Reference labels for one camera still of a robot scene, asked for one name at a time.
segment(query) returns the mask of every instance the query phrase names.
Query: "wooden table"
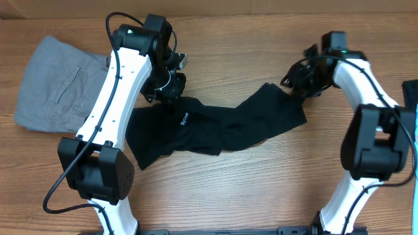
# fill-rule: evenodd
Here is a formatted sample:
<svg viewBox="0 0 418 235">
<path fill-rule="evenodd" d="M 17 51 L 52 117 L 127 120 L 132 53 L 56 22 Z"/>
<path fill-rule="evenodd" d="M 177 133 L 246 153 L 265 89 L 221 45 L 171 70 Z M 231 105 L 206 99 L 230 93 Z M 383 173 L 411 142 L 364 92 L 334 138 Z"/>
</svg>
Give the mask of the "wooden table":
<svg viewBox="0 0 418 235">
<path fill-rule="evenodd" d="M 235 107 L 265 82 L 279 84 L 302 51 L 331 30 L 346 31 L 349 47 L 363 51 L 385 91 L 404 103 L 401 83 L 418 78 L 418 14 L 292 14 L 169 18 L 178 52 L 189 55 L 185 96 Z M 115 18 L 117 28 L 129 20 Z M 25 66 L 46 35 L 79 49 L 107 54 L 105 19 L 0 22 L 0 234 L 76 234 L 101 229 L 92 209 L 61 215 L 42 200 L 62 173 L 62 136 L 27 131 L 13 121 Z M 146 105 L 143 98 L 137 106 Z M 129 200 L 143 229 L 277 228 L 307 225 L 340 179 L 340 145 L 353 116 L 344 94 L 329 89 L 304 103 L 307 124 L 220 156 L 176 152 L 144 171 L 135 158 Z M 411 165 L 394 175 L 404 179 Z M 380 189 L 358 225 L 371 234 L 411 234 L 413 183 Z M 51 208 L 83 203 L 62 183 Z"/>
</svg>

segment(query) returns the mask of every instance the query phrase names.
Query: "gray fabric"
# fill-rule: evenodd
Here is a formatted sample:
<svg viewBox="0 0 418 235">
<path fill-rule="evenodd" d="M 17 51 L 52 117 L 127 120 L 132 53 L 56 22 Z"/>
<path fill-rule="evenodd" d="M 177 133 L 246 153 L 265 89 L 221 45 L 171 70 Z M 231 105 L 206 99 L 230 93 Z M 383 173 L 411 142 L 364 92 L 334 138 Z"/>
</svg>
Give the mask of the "gray fabric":
<svg viewBox="0 0 418 235">
<path fill-rule="evenodd" d="M 45 37 L 27 64 L 15 122 L 36 131 L 76 132 L 93 109 L 106 75 L 105 55 Z"/>
</svg>

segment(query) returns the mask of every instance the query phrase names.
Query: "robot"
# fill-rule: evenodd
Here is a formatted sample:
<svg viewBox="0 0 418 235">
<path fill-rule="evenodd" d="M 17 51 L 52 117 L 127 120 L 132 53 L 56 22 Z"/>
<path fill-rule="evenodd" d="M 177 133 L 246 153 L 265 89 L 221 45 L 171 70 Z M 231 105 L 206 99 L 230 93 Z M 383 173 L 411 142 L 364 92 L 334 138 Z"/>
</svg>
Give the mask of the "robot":
<svg viewBox="0 0 418 235">
<path fill-rule="evenodd" d="M 122 24 L 110 34 L 108 21 L 113 15 L 129 17 L 142 27 Z M 149 14 L 144 23 L 121 12 L 106 19 L 112 44 L 109 71 L 91 114 L 78 130 L 76 138 L 62 138 L 58 155 L 64 173 L 44 200 L 48 213 L 63 213 L 78 208 L 95 208 L 104 230 L 97 234 L 113 235 L 367 235 L 366 228 L 354 227 L 367 200 L 406 163 L 415 114 L 392 100 L 372 74 L 362 52 L 347 47 L 344 32 L 331 31 L 322 36 L 322 49 L 313 45 L 305 58 L 295 63 L 281 81 L 293 89 L 292 95 L 316 97 L 329 87 L 340 88 L 355 113 L 341 147 L 345 169 L 328 204 L 308 226 L 278 227 L 277 230 L 219 230 L 173 232 L 140 230 L 133 217 L 127 195 L 132 186 L 134 166 L 123 154 L 127 123 L 138 94 L 148 102 L 176 102 L 185 87 L 185 75 L 177 72 L 187 64 L 187 55 L 168 46 L 171 34 L 177 38 L 165 17 Z M 376 131 L 390 135 L 376 140 Z M 413 148 L 413 167 L 416 151 Z M 48 200 L 66 178 L 88 204 L 62 210 L 50 210 Z"/>
</svg>

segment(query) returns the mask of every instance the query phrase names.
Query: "white casing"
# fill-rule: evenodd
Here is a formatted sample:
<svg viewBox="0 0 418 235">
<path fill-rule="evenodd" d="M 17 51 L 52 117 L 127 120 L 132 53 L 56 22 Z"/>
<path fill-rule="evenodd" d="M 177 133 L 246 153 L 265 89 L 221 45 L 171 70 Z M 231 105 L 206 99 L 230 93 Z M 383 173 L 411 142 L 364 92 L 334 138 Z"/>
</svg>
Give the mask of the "white casing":
<svg viewBox="0 0 418 235">
<path fill-rule="evenodd" d="M 116 206 L 111 205 L 109 202 L 95 198 L 88 200 L 88 202 L 98 204 L 104 208 L 112 226 L 112 230 L 114 231 L 114 235 L 136 234 L 138 221 L 132 215 L 131 206 L 129 205 L 127 197 L 120 200 Z M 103 214 L 99 213 L 99 209 L 95 208 L 95 210 L 104 229 L 103 235 L 109 235 L 109 230 L 107 229 Z"/>
<path fill-rule="evenodd" d="M 370 68 L 370 63 L 362 59 L 348 59 L 348 61 L 356 64 L 371 77 L 373 83 L 377 87 L 378 91 L 383 95 L 383 98 L 392 106 L 398 105 L 392 98 L 390 98 L 386 92 L 379 85 L 378 81 L 374 77 Z M 385 107 L 385 105 L 379 100 L 372 85 L 367 77 L 361 73 L 358 69 L 352 65 L 339 61 L 334 70 L 334 83 L 341 87 L 346 94 L 348 101 L 350 102 L 353 111 L 355 112 L 359 104 L 374 104 L 377 107 Z M 348 211 L 363 190 L 363 187 L 369 185 L 382 184 L 378 179 L 361 178 L 360 180 L 353 180 L 351 174 L 348 171 L 344 172 L 344 175 L 337 185 L 337 188 L 332 194 L 332 197 L 328 204 L 321 210 L 319 218 L 324 231 L 328 231 L 331 234 L 341 234 L 344 227 Z M 346 233 L 353 231 L 353 225 L 360 214 L 363 206 L 367 200 L 372 196 L 377 187 L 369 189 L 368 193 L 365 193 L 351 214 L 349 223 L 346 228 Z"/>
<path fill-rule="evenodd" d="M 392 107 L 398 105 L 396 101 L 392 100 L 383 88 L 380 86 L 370 68 L 370 63 L 362 59 L 347 59 L 348 61 L 356 64 L 371 77 L 373 83 L 376 85 L 379 92 L 383 95 L 383 98 Z M 385 107 L 379 100 L 372 85 L 368 81 L 367 77 L 361 73 L 358 69 L 343 61 L 339 61 L 334 70 L 334 83 L 341 87 L 346 94 L 351 107 L 355 111 L 359 104 L 374 104 L 377 107 Z"/>
<path fill-rule="evenodd" d="M 129 117 L 139 91 L 150 76 L 152 66 L 148 55 L 142 56 L 137 50 L 120 48 L 118 55 L 122 79 L 119 80 L 112 104 L 101 125 L 102 130 L 97 133 L 93 143 L 103 145 L 105 141 L 109 140 L 113 143 L 113 148 L 123 150 Z M 93 134 L 112 92 L 116 76 L 116 59 L 113 51 L 111 57 L 109 71 L 99 97 L 86 122 L 77 132 L 77 136 L 81 134 L 82 140 L 85 142 Z"/>
<path fill-rule="evenodd" d="M 363 187 L 382 183 L 383 182 L 374 178 L 361 178 L 360 180 L 353 180 L 350 172 L 345 170 L 342 179 L 338 183 L 337 188 L 334 190 L 334 194 L 332 194 L 328 204 L 319 214 L 323 230 L 328 231 L 331 234 L 341 234 L 344 223 L 346 222 L 348 211 L 357 196 L 363 190 Z M 349 218 L 346 233 L 353 232 L 355 219 L 360 214 L 363 206 L 376 189 L 377 187 L 369 189 L 368 193 L 365 193 L 361 197 Z"/>
</svg>

